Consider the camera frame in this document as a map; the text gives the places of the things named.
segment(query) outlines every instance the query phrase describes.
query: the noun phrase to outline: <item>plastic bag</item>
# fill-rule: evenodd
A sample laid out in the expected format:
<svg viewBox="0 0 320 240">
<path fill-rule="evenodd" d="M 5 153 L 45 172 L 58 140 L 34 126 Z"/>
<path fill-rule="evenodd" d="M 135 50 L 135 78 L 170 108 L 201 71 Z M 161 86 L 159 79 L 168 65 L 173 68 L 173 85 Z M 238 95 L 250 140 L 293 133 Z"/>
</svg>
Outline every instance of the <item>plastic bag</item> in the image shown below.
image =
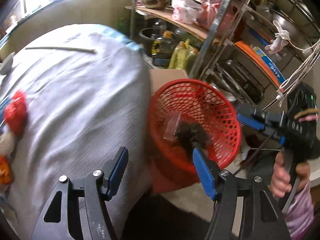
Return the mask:
<svg viewBox="0 0 320 240">
<path fill-rule="evenodd" d="M 203 8 L 193 0 L 172 0 L 172 19 L 178 22 L 192 24 L 203 13 Z"/>
<path fill-rule="evenodd" d="M 197 54 L 198 50 L 190 46 L 189 40 L 180 41 L 173 51 L 168 69 L 183 69 L 188 73 Z"/>
<path fill-rule="evenodd" d="M 12 176 L 7 158 L 0 156 L 0 185 L 9 184 L 11 181 Z"/>
<path fill-rule="evenodd" d="M 12 102 L 4 110 L 4 119 L 15 135 L 22 133 L 27 117 L 26 97 L 18 90 L 12 97 Z"/>
<path fill-rule="evenodd" d="M 198 24 L 206 30 L 209 30 L 215 16 L 217 15 L 220 4 L 221 2 L 216 2 L 215 0 L 201 0 L 201 6 L 204 10 L 197 18 Z M 222 37 L 225 32 L 229 31 L 233 16 L 234 13 L 232 7 L 229 6 L 223 22 L 220 24 L 217 30 L 218 37 Z"/>
</svg>

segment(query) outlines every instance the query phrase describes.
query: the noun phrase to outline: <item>plastic container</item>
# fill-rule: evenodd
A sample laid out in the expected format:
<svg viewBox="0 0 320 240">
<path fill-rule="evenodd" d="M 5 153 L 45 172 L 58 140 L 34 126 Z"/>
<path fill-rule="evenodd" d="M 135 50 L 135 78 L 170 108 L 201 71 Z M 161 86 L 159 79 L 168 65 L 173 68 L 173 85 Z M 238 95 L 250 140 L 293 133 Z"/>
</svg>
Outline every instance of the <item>plastic container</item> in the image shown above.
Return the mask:
<svg viewBox="0 0 320 240">
<path fill-rule="evenodd" d="M 143 45 L 143 49 L 145 54 L 147 54 L 149 57 L 151 57 L 151 46 L 153 44 L 153 42 L 155 41 L 155 39 L 151 38 L 151 34 L 152 34 L 153 28 L 146 28 L 146 29 L 142 29 L 139 32 L 139 36 L 140 36 L 140 42 Z"/>
<path fill-rule="evenodd" d="M 241 145 L 241 129 L 236 111 L 224 95 L 207 83 L 180 79 L 162 86 L 151 98 L 149 128 L 161 153 L 155 158 L 158 170 L 181 187 L 198 182 L 196 169 L 185 150 L 164 139 L 169 112 L 182 112 L 181 118 L 198 122 L 210 136 L 208 158 L 226 168 L 236 157 Z"/>
<path fill-rule="evenodd" d="M 170 58 L 176 46 L 172 32 L 164 31 L 163 35 L 157 38 L 151 46 L 153 65 L 169 66 Z"/>
<path fill-rule="evenodd" d="M 156 40 L 159 36 L 163 35 L 165 30 L 167 30 L 166 22 L 162 19 L 158 19 L 152 27 L 151 38 Z"/>
</svg>

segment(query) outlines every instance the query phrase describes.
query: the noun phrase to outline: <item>pink striped sleeve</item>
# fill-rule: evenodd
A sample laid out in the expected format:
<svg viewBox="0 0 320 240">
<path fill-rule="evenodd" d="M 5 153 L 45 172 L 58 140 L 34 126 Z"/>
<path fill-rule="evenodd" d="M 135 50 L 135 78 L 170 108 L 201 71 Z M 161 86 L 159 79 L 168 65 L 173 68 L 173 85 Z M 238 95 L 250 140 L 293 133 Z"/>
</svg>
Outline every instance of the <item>pink striped sleeve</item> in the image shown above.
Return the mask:
<svg viewBox="0 0 320 240">
<path fill-rule="evenodd" d="M 313 219 L 313 204 L 310 194 L 310 184 L 308 183 L 304 189 L 294 197 L 288 212 L 284 215 L 291 239 L 299 240 Z"/>
</svg>

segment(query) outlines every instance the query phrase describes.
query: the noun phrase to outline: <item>black brush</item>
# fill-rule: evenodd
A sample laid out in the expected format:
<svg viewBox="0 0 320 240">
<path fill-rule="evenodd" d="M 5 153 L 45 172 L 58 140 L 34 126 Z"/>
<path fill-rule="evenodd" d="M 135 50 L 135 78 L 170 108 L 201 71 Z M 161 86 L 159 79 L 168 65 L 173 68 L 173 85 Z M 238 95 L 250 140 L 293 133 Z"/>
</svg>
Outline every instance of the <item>black brush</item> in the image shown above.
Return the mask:
<svg viewBox="0 0 320 240">
<path fill-rule="evenodd" d="M 185 149 L 192 159 L 194 148 L 205 149 L 209 136 L 199 123 L 180 121 L 175 133 L 179 144 Z"/>
</svg>

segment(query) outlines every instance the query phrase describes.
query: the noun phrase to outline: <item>black bucket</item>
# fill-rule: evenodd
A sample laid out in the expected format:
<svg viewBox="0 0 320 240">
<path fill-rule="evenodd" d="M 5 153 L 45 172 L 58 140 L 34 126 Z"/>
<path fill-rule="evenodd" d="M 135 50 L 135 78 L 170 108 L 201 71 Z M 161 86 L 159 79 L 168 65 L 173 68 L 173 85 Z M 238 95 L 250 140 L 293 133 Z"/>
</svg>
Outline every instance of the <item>black bucket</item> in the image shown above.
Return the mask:
<svg viewBox="0 0 320 240">
<path fill-rule="evenodd" d="M 143 45 L 144 52 L 149 57 L 152 56 L 151 55 L 151 46 L 152 46 L 153 42 L 155 41 L 154 39 L 150 38 L 152 31 L 153 31 L 153 28 L 146 28 L 146 29 L 142 29 L 139 32 L 140 41 Z"/>
</svg>

